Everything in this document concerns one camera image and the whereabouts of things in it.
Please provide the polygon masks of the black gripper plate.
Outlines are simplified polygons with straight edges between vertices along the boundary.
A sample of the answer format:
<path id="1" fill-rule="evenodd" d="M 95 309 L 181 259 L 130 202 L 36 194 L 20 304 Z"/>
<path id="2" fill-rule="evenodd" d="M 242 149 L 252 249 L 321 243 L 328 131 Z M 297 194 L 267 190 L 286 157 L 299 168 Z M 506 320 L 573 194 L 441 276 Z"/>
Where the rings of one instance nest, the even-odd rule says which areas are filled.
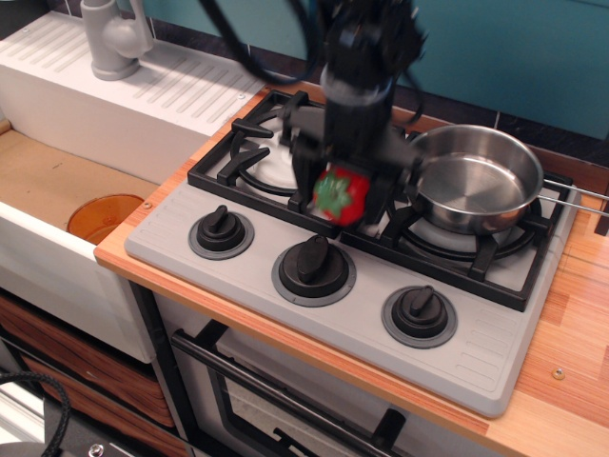
<path id="1" fill-rule="evenodd" d="M 363 222 L 378 224 L 387 206 L 403 193 L 403 174 L 422 162 L 423 151 L 391 125 L 389 95 L 331 96 L 319 107 L 285 108 L 284 127 L 292 129 L 290 151 L 299 212 L 329 164 L 362 174 L 375 172 L 365 197 Z"/>

